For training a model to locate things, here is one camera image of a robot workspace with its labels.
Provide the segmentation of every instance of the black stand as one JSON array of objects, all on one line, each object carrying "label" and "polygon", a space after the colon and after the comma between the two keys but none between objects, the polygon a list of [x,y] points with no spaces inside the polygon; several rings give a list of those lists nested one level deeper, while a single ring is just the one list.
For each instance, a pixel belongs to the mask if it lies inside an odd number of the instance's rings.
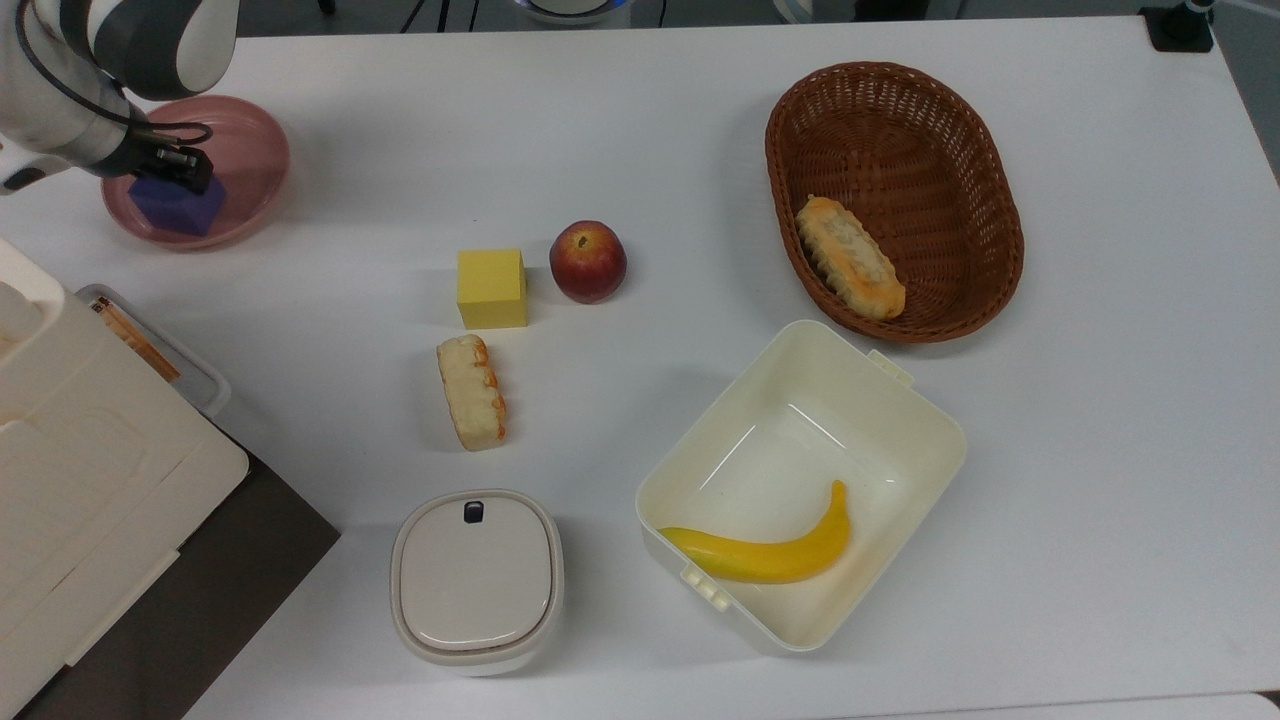
[{"label": "black stand", "polygon": [[1213,33],[1208,26],[1213,12],[1197,13],[1187,4],[1176,8],[1143,8],[1138,14],[1147,19],[1151,44],[1161,53],[1208,53]]}]

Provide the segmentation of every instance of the pink bowl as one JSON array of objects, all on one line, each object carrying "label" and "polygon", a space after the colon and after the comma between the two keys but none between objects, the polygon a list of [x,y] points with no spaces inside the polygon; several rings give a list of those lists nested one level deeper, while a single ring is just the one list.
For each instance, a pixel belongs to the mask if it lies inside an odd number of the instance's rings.
[{"label": "pink bowl", "polygon": [[129,200],[132,176],[104,179],[102,201],[122,228],[161,247],[195,250],[244,237],[266,222],[289,174],[289,142],[266,110],[238,97],[204,95],[156,108],[147,119],[212,128],[214,136],[198,147],[212,160],[227,200],[209,234],[200,237],[152,227]]}]

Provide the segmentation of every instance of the container latch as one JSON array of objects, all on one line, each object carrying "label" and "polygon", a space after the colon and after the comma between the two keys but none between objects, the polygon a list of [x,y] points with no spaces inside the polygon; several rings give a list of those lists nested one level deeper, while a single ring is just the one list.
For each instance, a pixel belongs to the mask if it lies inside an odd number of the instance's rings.
[{"label": "container latch", "polygon": [[876,363],[881,370],[888,373],[888,377],[902,383],[905,387],[911,387],[911,383],[915,382],[915,378],[913,378],[910,373],[895,365],[893,361],[884,357],[879,350],[872,350],[868,352],[867,359]]},{"label": "container latch", "polygon": [[698,569],[696,565],[690,565],[685,568],[685,571],[680,574],[681,579],[689,583],[689,587],[694,588],[698,594],[712,603],[712,607],[724,612],[732,601],[728,593],[719,588],[714,580],[707,577],[705,573]]}]

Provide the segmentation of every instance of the floor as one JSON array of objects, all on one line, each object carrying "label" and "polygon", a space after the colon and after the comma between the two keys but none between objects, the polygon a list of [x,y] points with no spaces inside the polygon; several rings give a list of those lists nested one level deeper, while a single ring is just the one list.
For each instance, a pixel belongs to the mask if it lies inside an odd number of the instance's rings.
[{"label": "floor", "polygon": [[[837,17],[850,0],[814,0]],[[415,12],[417,3],[421,5]],[[1175,0],[932,0],[928,19],[1134,14]],[[241,0],[242,37],[527,29],[513,0]],[[705,27],[782,22],[772,0],[634,0],[631,27]],[[1280,182],[1280,0],[1219,0],[1213,29],[1258,138]]]}]

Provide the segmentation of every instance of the bread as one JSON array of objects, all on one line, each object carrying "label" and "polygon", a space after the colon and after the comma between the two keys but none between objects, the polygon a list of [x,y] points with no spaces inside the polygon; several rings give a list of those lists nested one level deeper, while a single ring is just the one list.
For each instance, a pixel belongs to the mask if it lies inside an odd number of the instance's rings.
[{"label": "bread", "polygon": [[447,340],[435,348],[435,359],[462,447],[474,452],[502,445],[507,437],[507,402],[498,391],[484,341],[474,334]]},{"label": "bread", "polygon": [[874,320],[902,314],[906,287],[863,223],[844,205],[810,195],[796,214],[796,224],[818,274],[845,305]]}]

